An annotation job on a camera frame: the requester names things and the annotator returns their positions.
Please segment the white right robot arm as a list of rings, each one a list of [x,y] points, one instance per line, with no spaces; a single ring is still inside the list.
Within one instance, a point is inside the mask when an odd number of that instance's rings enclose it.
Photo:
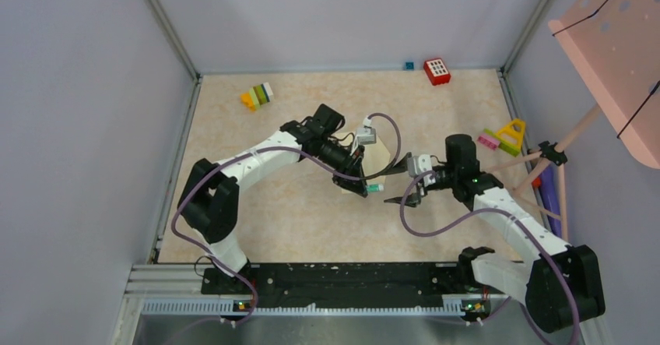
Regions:
[[[497,177],[482,170],[471,136],[447,137],[445,153],[437,164],[429,154],[407,153],[392,166],[393,174],[405,172],[412,178],[403,196],[392,200],[399,204],[399,215],[420,204],[428,192],[449,189],[469,213],[429,236],[478,216],[521,257],[512,262],[490,248],[465,248],[456,271],[460,288],[477,292],[486,285],[503,292],[545,333],[603,315],[606,303],[595,252],[556,236],[519,206]]]

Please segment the cream yellow envelope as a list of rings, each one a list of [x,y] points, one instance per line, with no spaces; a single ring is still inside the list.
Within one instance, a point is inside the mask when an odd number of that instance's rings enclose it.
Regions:
[[[391,162],[391,154],[386,145],[381,141],[380,136],[377,136],[377,142],[372,145],[365,146],[363,171],[365,175],[376,174],[384,169]],[[379,177],[367,180],[367,185],[383,184],[385,189],[386,177]]]

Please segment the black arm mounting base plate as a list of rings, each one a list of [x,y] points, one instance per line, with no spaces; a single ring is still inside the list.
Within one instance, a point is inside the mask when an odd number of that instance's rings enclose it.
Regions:
[[[262,263],[241,270],[243,283],[216,268],[202,276],[205,295],[249,295],[258,308],[439,308],[452,294],[492,297],[497,290],[463,280],[454,263]]]

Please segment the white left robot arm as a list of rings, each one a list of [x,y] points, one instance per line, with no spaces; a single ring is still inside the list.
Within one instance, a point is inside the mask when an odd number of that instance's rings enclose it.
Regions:
[[[303,121],[289,121],[258,145],[229,159],[198,160],[191,169],[177,205],[176,217],[201,238],[200,245],[221,273],[220,283],[231,293],[249,284],[245,255],[234,232],[240,195],[275,171],[307,158],[332,172],[340,188],[367,196],[362,148],[337,143],[334,134],[344,117],[326,104]]]

